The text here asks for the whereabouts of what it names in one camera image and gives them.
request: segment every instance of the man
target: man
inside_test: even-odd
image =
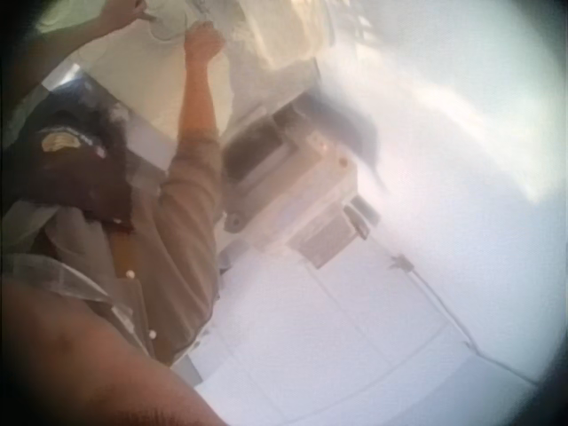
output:
[[[4,70],[13,83],[4,105],[15,106],[81,45],[148,19],[145,8],[107,0],[94,21],[32,41]],[[152,357],[171,365],[183,355],[217,297],[221,159],[207,65],[222,47],[209,23],[185,36],[177,155],[157,198],[125,185],[123,146],[109,143],[101,126],[111,123],[93,124],[89,112],[77,112],[83,106],[66,104],[69,98],[46,99],[48,107],[4,155],[17,177],[17,191],[7,189],[19,201],[3,220],[3,368],[57,422],[221,423]],[[22,176],[19,167],[10,169],[14,159],[39,171]]]

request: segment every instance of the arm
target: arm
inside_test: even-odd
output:
[[[223,38],[210,22],[194,25],[185,34],[185,96],[179,140],[197,131],[217,134],[215,109],[209,91],[208,64],[223,48]]]
[[[83,24],[62,28],[31,40],[3,69],[5,85],[3,103],[8,114],[63,59],[84,44],[126,27],[134,20],[150,19],[145,14],[146,2],[139,0],[106,0],[100,15]]]
[[[65,424],[222,424],[195,390],[79,300],[3,282],[2,355],[43,409]]]

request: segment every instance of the white wall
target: white wall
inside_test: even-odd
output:
[[[532,387],[476,357],[390,264],[372,239],[319,271],[249,252],[190,354],[196,389],[231,425],[401,424],[424,407],[440,425],[500,424]]]
[[[319,59],[322,91],[376,126],[360,191],[383,242],[483,351],[541,378],[565,331],[557,57],[512,2],[328,3],[336,45]]]

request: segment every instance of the beige shirt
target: beige shirt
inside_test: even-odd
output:
[[[115,314],[121,308],[118,317],[123,320],[112,321],[122,333],[170,365],[191,346],[217,298],[213,227],[220,180],[217,141],[199,133],[180,140],[160,194],[133,191],[135,266],[130,277],[116,276],[105,230],[78,209],[20,201],[4,218],[4,248],[21,253],[22,234],[29,240],[30,230],[37,234],[44,226],[59,260],[100,286],[113,301]],[[6,235],[4,229],[12,231]],[[81,289],[74,291],[82,297]]]

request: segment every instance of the sleeve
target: sleeve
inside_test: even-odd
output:
[[[221,150],[217,139],[205,133],[181,139],[162,184],[160,208],[169,212],[167,216],[180,232],[212,237],[220,199]]]

